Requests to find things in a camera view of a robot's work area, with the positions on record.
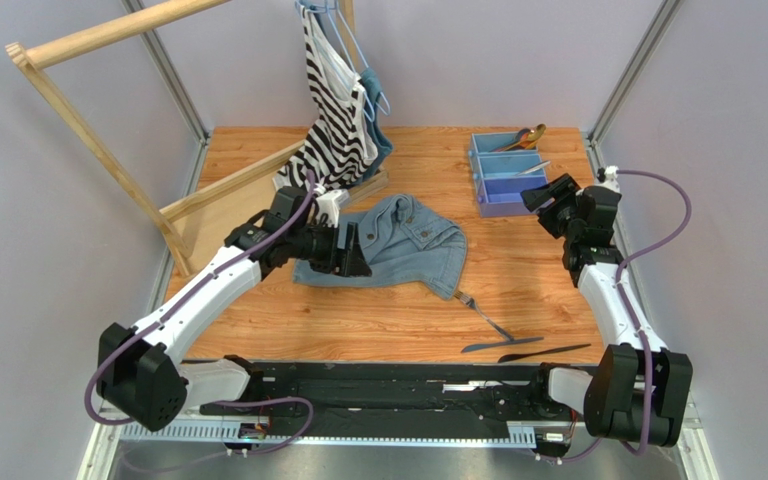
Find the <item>gold metal spoon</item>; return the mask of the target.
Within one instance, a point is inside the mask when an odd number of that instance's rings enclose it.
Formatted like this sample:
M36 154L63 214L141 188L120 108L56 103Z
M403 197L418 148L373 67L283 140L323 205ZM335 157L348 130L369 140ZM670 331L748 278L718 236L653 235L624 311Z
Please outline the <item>gold metal spoon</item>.
M535 127L526 127L526 128L531 128L531 129L534 130L534 133L529 137L529 139L532 141L531 148L530 148L530 149L532 149L532 148L534 148L536 146L537 142L540 140L540 138L545 133L546 125L541 123L541 124L538 124Z

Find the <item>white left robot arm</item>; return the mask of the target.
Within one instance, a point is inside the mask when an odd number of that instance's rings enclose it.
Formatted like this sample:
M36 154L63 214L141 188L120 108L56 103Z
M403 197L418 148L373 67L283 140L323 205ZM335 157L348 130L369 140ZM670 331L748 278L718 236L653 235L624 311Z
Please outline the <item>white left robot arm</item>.
M280 188L270 207L234 228L170 300L130 327L107 327L84 396L89 416L113 422L93 407L99 395L122 413L118 424L155 432L190 408L241 399L254 376L249 363L228 355L188 364L185 354L236 299L290 260L306 261L319 273L370 276L357 223L339 223L349 198L344 189Z

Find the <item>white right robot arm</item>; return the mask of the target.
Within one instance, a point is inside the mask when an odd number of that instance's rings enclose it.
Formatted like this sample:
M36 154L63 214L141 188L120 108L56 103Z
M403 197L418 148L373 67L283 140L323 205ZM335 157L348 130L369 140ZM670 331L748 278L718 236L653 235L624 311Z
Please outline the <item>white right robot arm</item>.
M620 174L603 169L586 187L563 175L522 191L521 198L539 224L564 241L563 265L605 347L594 373L542 365L535 378L538 398L577 412L592 437L620 441L640 454L679 440L693 365L654 331L632 291L627 269L635 257L623 255L614 241Z

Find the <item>black plastic knife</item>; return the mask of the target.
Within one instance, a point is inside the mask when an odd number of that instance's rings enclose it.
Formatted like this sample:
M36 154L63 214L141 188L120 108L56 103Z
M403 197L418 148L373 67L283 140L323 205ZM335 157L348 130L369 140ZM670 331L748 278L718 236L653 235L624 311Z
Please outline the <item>black plastic knife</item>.
M575 345L551 348L551 349L546 349L546 350L541 350L536 352L506 354L506 355L502 355L497 359L497 364L510 363L510 362L515 362L515 361L524 360L527 358L533 358L533 357L542 356L542 355L555 355L560 353L567 353L567 352L582 350L590 346L591 346L590 343L575 344Z

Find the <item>dark blue plastic knife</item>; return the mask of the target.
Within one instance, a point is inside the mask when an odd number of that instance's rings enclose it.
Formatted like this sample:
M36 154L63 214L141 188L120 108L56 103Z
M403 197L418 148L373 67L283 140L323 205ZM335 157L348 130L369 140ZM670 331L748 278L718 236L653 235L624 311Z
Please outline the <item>dark blue plastic knife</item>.
M525 345L525 344L540 342L543 340L544 340L543 337L538 336L538 337L527 337L527 338L519 338L519 339L515 338L515 339L509 339L509 340L500 341L500 342L492 342L492 343L474 343L474 344L470 344L463 347L460 353L467 354L467 353L488 350L488 349Z

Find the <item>silver metal fork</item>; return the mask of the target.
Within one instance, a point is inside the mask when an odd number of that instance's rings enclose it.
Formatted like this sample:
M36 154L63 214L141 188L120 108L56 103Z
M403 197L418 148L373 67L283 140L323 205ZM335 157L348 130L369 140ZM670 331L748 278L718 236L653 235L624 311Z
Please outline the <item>silver metal fork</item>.
M476 300L472 296L460 290L456 290L453 293L453 296L458 301L460 301L463 305L465 305L467 308L474 311L480 318L482 318L488 325L490 325L503 339L505 339L506 341L512 341L514 339L514 337L509 332L507 332L500 325L494 322L489 316L487 316L481 310Z

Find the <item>silver metal knife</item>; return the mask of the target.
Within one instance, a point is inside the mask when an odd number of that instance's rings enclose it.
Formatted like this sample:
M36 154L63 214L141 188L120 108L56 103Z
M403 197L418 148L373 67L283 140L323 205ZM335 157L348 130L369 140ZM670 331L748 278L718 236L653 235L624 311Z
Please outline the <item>silver metal knife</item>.
M516 176L525 176L525 175L530 175L532 173L544 171L550 164L551 164L551 161L549 160L541 161L540 163L534 166L531 166L523 171L516 173Z

